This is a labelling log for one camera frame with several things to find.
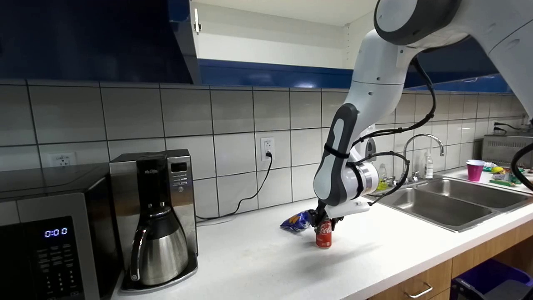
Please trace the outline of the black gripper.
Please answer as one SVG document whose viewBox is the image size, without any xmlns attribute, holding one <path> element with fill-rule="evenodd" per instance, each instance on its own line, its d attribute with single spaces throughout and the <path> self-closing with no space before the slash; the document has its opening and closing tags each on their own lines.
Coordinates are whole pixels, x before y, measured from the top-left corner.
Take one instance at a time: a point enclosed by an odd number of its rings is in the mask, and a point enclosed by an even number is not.
<svg viewBox="0 0 533 300">
<path fill-rule="evenodd" d="M 317 228 L 327 218 L 329 218 L 329 214 L 327 214 L 324 204 L 319 204 L 315 209 L 310 209 L 310 224 L 314 228 Z M 332 229 L 335 229 L 337 223 L 342 221 L 342 219 L 344 219 L 344 216 L 332 218 Z"/>
</svg>

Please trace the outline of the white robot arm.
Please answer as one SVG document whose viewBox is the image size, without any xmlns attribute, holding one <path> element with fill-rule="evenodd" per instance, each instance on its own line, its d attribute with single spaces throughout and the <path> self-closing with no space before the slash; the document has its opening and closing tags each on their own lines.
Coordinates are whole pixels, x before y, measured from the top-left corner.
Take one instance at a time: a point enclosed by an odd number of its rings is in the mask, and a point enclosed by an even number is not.
<svg viewBox="0 0 533 300">
<path fill-rule="evenodd" d="M 473 38 L 533 116 L 533 0 L 379 0 L 347 99 L 339 106 L 314 178 L 312 224 L 365 211 L 379 186 L 367 141 L 390 114 L 419 54 Z"/>
</svg>

